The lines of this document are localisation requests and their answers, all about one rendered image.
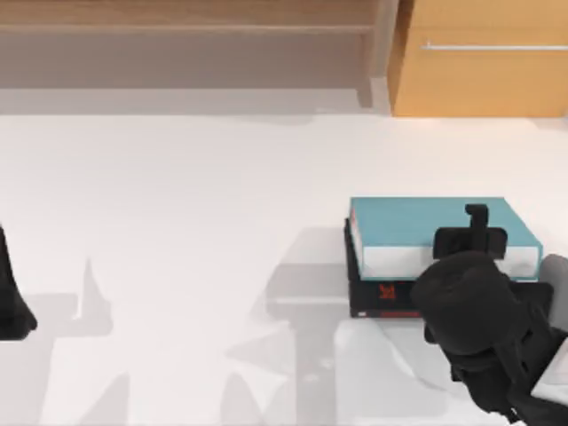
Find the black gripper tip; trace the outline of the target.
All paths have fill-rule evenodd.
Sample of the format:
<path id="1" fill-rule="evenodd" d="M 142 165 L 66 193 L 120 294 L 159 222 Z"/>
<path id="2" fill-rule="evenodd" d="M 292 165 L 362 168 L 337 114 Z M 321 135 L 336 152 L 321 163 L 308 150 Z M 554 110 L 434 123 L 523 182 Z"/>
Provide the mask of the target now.
<path id="1" fill-rule="evenodd" d="M 36 316 L 14 279 L 4 228 L 0 225 L 0 342 L 24 340 L 37 326 Z"/>

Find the wooden open shelf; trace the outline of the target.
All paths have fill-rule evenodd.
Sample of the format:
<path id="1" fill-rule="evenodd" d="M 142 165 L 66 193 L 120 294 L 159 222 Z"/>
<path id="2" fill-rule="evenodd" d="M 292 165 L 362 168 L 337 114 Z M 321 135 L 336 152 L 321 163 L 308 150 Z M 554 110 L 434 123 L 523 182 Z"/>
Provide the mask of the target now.
<path id="1" fill-rule="evenodd" d="M 84 109 L 370 108 L 400 0 L 0 0 L 0 91 Z"/>

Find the wooden cupboard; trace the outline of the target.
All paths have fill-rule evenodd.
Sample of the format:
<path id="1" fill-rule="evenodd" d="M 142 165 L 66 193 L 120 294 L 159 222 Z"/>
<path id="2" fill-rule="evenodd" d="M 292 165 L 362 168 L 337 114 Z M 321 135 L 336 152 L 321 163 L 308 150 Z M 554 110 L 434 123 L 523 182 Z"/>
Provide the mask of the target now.
<path id="1" fill-rule="evenodd" d="M 568 52 L 426 51 L 568 45 L 568 0 L 399 0 L 387 84 L 397 117 L 568 115 Z"/>

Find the black book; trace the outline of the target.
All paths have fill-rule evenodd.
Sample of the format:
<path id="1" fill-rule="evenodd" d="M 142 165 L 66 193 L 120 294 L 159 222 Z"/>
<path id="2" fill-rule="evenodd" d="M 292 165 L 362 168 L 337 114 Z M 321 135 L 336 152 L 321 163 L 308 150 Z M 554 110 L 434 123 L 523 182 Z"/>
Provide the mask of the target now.
<path id="1" fill-rule="evenodd" d="M 421 314 L 411 300 L 415 280 L 362 280 L 349 218 L 344 221 L 343 237 L 351 317 L 419 319 Z M 555 293 L 551 283 L 512 280 L 509 287 L 519 300 L 534 302 L 546 317 L 550 314 Z"/>

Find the pale grey rounded box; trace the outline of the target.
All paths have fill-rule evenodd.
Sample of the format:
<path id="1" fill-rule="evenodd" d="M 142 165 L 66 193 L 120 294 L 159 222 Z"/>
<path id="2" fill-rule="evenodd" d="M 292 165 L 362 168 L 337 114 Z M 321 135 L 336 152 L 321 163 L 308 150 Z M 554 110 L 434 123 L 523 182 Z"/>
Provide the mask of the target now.
<path id="1" fill-rule="evenodd" d="M 568 332 L 568 258 L 556 254 L 544 257 L 540 263 L 539 279 L 554 289 L 550 323 Z"/>

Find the teal book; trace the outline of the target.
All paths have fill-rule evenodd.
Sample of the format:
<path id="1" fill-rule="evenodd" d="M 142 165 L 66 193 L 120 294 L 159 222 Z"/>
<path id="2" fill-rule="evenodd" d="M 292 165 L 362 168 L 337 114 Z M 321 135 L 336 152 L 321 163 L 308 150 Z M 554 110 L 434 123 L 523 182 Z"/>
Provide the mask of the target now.
<path id="1" fill-rule="evenodd" d="M 353 197 L 350 232 L 362 280 L 413 280 L 434 263 L 435 232 L 467 227 L 468 204 L 485 204 L 488 224 L 508 235 L 499 269 L 517 280 L 536 280 L 543 247 L 502 197 Z"/>

